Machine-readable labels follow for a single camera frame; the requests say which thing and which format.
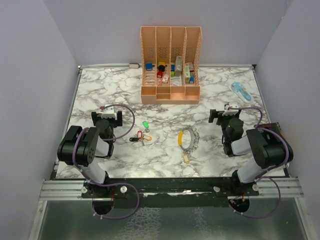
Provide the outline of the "green key tag with key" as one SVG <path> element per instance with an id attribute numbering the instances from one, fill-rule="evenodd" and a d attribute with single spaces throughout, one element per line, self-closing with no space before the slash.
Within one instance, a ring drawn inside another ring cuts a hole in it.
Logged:
<path id="1" fill-rule="evenodd" d="M 149 133 L 150 132 L 150 126 L 149 126 L 148 122 L 147 121 L 143 121 L 142 125 L 144 127 L 144 132 L 145 133 Z"/>

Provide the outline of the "metal keyring with yellow grip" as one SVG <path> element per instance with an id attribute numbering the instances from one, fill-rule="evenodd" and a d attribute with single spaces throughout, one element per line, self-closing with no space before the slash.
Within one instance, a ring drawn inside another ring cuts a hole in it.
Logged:
<path id="1" fill-rule="evenodd" d="M 178 146 L 184 154 L 190 154 L 198 148 L 200 135 L 194 126 L 183 128 L 177 138 Z"/>

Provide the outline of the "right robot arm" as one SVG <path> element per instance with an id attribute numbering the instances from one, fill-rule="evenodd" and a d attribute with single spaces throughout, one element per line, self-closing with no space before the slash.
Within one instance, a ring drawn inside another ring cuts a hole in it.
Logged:
<path id="1" fill-rule="evenodd" d="M 258 123 L 244 131 L 244 121 L 240 114 L 245 108 L 227 107 L 224 110 L 211 109 L 208 122 L 216 120 L 221 127 L 223 151 L 228 157 L 243 156 L 251 153 L 249 162 L 232 173 L 230 191 L 240 196 L 248 186 L 259 180 L 267 172 L 291 162 L 294 152 L 285 140 L 276 123 Z"/>

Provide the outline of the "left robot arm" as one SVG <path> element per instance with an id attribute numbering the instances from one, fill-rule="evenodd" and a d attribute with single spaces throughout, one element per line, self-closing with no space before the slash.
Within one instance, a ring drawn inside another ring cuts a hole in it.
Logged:
<path id="1" fill-rule="evenodd" d="M 58 146 L 57 158 L 84 174 L 86 180 L 94 184 L 94 193 L 103 198 L 110 193 L 110 178 L 95 158 L 109 159 L 113 155 L 114 129 L 123 125 L 123 113 L 109 107 L 91 112 L 91 119 L 93 127 L 85 129 L 72 125 L 68 129 Z"/>

